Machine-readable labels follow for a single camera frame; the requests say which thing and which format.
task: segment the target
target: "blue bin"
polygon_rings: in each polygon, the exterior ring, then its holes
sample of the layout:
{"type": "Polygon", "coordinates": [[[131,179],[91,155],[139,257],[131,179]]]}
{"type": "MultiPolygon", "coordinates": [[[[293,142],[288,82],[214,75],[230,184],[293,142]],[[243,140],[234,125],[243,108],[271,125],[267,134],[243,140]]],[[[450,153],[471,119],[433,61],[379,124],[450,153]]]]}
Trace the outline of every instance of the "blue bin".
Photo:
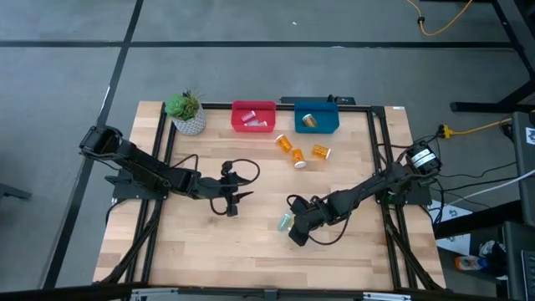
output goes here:
{"type": "Polygon", "coordinates": [[[295,131],[303,134],[333,134],[340,126],[338,106],[335,103],[297,102],[294,106],[295,131]],[[312,114],[317,127],[307,127],[303,117],[312,114]]]}

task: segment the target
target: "red bin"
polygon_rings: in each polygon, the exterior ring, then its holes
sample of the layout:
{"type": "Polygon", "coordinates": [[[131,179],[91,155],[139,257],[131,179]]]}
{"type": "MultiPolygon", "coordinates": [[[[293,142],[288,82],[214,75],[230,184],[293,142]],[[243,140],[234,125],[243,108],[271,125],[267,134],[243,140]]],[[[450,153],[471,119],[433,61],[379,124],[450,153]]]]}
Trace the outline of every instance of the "red bin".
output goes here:
{"type": "Polygon", "coordinates": [[[236,132],[269,133],[275,128],[275,113],[277,105],[274,101],[264,100],[236,100],[232,102],[231,124],[236,132]],[[242,117],[254,111],[251,120],[266,121],[267,126],[245,126],[242,117]]]}

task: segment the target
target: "plastic bin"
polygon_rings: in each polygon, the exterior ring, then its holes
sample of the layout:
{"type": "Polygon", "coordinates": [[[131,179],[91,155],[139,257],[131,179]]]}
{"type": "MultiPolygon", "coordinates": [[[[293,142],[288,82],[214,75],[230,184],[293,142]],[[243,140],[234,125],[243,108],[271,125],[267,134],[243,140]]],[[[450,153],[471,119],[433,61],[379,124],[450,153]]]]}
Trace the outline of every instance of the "plastic bin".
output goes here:
{"type": "Polygon", "coordinates": [[[340,126],[338,106],[335,103],[297,102],[294,106],[295,131],[304,134],[333,134],[340,126]],[[307,127],[303,117],[312,114],[317,127],[307,127]]]}
{"type": "Polygon", "coordinates": [[[269,133],[275,128],[275,112],[277,105],[273,101],[236,100],[232,102],[231,124],[236,132],[269,133]],[[256,116],[252,119],[266,121],[267,126],[245,126],[242,117],[254,111],[256,116]]]}

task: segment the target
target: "black table leg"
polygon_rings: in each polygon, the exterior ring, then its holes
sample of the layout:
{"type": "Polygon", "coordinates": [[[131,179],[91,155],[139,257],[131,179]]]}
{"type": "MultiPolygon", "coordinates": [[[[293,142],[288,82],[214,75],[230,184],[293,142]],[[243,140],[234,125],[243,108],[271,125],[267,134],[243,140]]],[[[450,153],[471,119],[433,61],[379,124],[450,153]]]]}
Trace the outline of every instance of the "black table leg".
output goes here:
{"type": "Polygon", "coordinates": [[[535,92],[535,81],[530,80],[522,87],[516,89],[501,101],[493,103],[452,102],[451,110],[454,112],[480,112],[480,113],[513,113],[516,111],[530,112],[535,105],[518,105],[517,103],[535,92]]]}
{"type": "Polygon", "coordinates": [[[441,222],[435,230],[435,238],[453,237],[476,229],[495,227],[502,225],[505,221],[523,223],[520,201],[509,202],[483,211],[473,212],[471,215],[441,222]]]}
{"type": "Polygon", "coordinates": [[[2,198],[2,196],[14,196],[19,199],[27,200],[32,194],[9,185],[0,184],[0,198],[2,198]]]}

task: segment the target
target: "succulent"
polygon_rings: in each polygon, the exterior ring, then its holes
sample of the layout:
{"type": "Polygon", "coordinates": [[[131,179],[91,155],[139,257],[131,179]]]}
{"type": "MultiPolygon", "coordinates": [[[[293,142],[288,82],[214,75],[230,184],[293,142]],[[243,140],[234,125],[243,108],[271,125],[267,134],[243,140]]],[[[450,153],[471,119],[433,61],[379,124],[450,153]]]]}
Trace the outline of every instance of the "succulent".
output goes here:
{"type": "Polygon", "coordinates": [[[199,110],[199,100],[187,90],[182,95],[174,94],[166,101],[166,113],[179,120],[190,120],[195,117],[199,110]]]}

